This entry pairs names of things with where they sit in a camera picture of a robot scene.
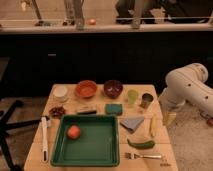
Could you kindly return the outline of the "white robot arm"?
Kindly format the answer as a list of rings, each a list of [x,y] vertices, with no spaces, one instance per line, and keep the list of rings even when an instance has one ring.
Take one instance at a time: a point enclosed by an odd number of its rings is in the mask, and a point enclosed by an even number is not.
[[[192,63],[170,71],[166,87],[159,96],[163,124],[170,125],[186,101],[197,106],[204,114],[213,117],[213,88],[205,84],[208,70],[200,63]]]

